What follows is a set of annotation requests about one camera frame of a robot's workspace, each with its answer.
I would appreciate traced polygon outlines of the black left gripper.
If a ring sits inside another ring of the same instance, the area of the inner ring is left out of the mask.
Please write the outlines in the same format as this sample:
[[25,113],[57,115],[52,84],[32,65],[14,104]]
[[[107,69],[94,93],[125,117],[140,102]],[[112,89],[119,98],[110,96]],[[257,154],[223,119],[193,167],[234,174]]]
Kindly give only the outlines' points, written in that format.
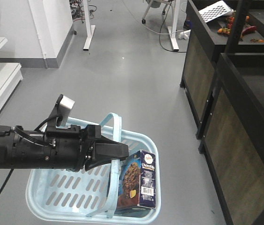
[[51,144],[47,168],[77,172],[107,165],[111,169],[115,162],[121,165],[120,160],[129,156],[128,146],[102,136],[99,125],[88,124],[85,128],[47,125],[44,134],[45,140]]

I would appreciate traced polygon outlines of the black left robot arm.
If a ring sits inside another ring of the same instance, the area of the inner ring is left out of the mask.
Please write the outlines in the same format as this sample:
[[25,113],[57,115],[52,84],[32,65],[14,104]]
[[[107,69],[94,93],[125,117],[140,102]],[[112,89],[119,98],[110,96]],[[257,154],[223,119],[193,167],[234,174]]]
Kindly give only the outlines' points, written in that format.
[[128,146],[104,137],[99,125],[47,126],[43,132],[0,125],[0,169],[88,171],[128,156]]

